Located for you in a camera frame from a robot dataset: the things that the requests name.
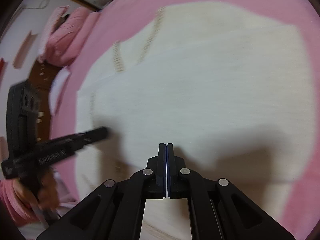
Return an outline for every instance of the pink bedsheet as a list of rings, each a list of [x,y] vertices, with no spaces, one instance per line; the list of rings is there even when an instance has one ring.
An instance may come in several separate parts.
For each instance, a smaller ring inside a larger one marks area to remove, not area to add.
[[[150,22],[158,8],[175,3],[207,0],[115,0],[101,13],[80,55],[71,66],[72,75],[66,86],[57,115],[52,118],[51,138],[74,132],[76,91],[90,66],[117,40],[126,40]],[[216,0],[229,2],[252,12],[272,17],[299,27],[308,49],[319,99],[320,18],[308,0]],[[297,240],[305,239],[320,218],[320,137],[303,177],[297,181],[289,198],[281,224]],[[74,159],[58,165],[58,170],[77,198]]]

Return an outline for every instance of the metal pin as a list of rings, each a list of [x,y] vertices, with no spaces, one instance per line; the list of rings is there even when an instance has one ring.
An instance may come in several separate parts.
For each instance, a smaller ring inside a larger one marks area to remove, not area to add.
[[[228,186],[229,184],[229,181],[227,179],[219,179],[218,182],[221,186]]]
[[[115,182],[112,179],[108,179],[104,182],[105,187],[113,187]]]
[[[181,172],[181,174],[183,174],[183,175],[187,175],[187,174],[190,173],[190,170],[189,170],[188,168],[182,168],[182,169],[180,170],[180,172]]]
[[[153,173],[152,169],[144,169],[142,172],[144,175],[151,175]]]

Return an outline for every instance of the pink fabric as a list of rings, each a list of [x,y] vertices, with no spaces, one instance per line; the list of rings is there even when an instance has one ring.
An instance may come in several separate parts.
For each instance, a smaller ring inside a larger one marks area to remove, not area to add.
[[[0,180],[0,199],[16,224],[21,227],[25,224],[37,221],[35,214],[28,209],[16,196],[13,190],[13,180]]]
[[[114,0],[100,14],[82,52],[70,66],[73,71],[67,84],[60,111],[51,120],[51,138],[75,130],[76,92],[91,65],[117,40],[126,40],[149,23],[162,6],[208,0]],[[260,15],[296,25],[309,52],[317,101],[320,99],[320,18],[308,0],[216,0],[241,6]],[[78,198],[74,158],[57,166],[61,177],[75,198]],[[305,239],[320,218],[320,136],[317,135],[314,155],[306,172],[296,182],[287,203],[281,224],[297,240]]]
[[[48,42],[48,39],[50,35],[53,33],[54,28],[59,21],[60,17],[68,10],[70,6],[60,6],[56,8],[51,16],[49,17],[44,30],[42,31],[41,38],[40,38],[40,44],[38,49],[38,61],[40,63],[43,63],[45,60],[45,54],[46,54],[46,45]]]
[[[58,111],[60,101],[62,98],[63,88],[65,87],[69,76],[70,70],[66,66],[58,72],[58,74],[52,82],[48,97],[49,110],[51,115],[55,115]]]
[[[76,8],[69,18],[50,35],[47,46],[45,59],[52,65],[65,66],[61,56],[66,52],[67,48],[82,28],[90,10],[86,7]]]
[[[99,12],[92,12],[85,19],[82,28],[79,30],[70,46],[67,48],[67,51],[61,56],[61,61],[64,62],[65,65],[70,65],[79,55],[85,41],[96,24],[99,15]]]

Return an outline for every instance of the wire hanger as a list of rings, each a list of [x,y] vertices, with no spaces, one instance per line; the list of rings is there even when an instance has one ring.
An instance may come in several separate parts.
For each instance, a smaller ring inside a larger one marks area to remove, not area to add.
[[[25,7],[24,9],[44,9],[48,6],[50,0],[42,0],[39,4],[39,7]]]

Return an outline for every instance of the wooden cabinet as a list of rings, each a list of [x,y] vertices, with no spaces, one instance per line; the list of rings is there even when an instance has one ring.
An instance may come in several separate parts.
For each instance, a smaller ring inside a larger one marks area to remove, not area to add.
[[[49,111],[48,96],[52,81],[61,68],[48,63],[36,61],[32,67],[29,82],[35,87],[41,97],[39,115],[37,119],[37,140],[46,141],[50,134],[51,115]]]

